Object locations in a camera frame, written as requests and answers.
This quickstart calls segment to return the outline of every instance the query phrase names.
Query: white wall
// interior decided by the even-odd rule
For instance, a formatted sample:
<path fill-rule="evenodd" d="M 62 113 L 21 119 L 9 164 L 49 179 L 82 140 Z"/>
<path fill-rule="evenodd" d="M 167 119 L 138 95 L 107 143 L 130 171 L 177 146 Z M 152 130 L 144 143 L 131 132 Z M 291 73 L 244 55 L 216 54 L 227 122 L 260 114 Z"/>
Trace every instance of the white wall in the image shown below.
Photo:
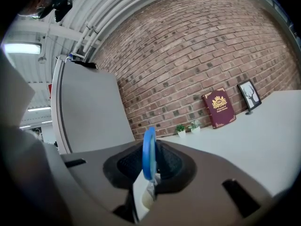
<path fill-rule="evenodd" d="M 43 126 L 41 127 L 41 129 L 42 129 L 44 142 L 53 144 L 56 141 L 56 139 L 55 139 L 55 134 L 53 132 L 52 125 Z"/>

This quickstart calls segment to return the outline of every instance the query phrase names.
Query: white table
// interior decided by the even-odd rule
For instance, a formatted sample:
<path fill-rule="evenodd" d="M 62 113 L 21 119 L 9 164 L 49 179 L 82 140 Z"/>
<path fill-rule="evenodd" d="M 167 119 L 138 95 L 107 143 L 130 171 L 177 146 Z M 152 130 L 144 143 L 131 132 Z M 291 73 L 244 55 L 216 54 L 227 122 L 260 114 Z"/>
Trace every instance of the white table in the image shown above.
<path fill-rule="evenodd" d="M 301 166 L 301 90 L 275 91 L 253 110 L 218 129 L 161 140 L 221 156 L 261 183 L 271 195 L 289 188 Z"/>

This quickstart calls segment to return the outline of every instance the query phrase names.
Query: red book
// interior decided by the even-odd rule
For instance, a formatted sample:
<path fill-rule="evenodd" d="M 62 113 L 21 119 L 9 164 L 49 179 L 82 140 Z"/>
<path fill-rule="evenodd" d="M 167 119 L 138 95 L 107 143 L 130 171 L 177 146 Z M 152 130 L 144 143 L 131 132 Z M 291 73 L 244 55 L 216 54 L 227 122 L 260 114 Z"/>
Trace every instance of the red book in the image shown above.
<path fill-rule="evenodd" d="M 223 87 L 202 95 L 202 98 L 214 129 L 236 120 L 233 107 Z"/>

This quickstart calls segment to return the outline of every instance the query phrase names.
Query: brick wall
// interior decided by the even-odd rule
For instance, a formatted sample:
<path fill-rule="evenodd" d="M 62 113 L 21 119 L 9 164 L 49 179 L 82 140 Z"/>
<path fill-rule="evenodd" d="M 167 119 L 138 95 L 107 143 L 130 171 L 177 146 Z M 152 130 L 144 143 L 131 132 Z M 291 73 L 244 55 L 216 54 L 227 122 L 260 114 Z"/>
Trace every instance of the brick wall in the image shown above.
<path fill-rule="evenodd" d="M 261 98 L 300 89 L 297 62 L 281 29 L 254 0 L 160 0 L 136 12 L 95 56 L 116 75 L 135 138 L 157 136 L 198 118 L 200 97 L 224 86 L 236 113 L 246 104 L 236 85 L 251 78 Z"/>

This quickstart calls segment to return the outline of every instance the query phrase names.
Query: fluorescent light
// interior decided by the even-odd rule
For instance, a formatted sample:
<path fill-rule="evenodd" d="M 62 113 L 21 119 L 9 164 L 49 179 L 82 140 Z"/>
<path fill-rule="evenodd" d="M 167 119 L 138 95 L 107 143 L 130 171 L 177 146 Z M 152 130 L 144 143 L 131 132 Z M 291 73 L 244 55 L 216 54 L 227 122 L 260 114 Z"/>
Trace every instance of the fluorescent light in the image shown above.
<path fill-rule="evenodd" d="M 30 127 L 31 125 L 28 125 L 28 126 L 21 126 L 20 129 L 22 128 L 27 128 L 27 127 Z"/>
<path fill-rule="evenodd" d="M 29 112 L 31 111 L 43 111 L 43 110 L 50 110 L 51 107 L 42 107 L 42 108 L 35 108 L 35 109 L 28 109 Z"/>
<path fill-rule="evenodd" d="M 7 43 L 4 44 L 6 53 L 34 54 L 41 53 L 41 45 L 37 43 Z"/>

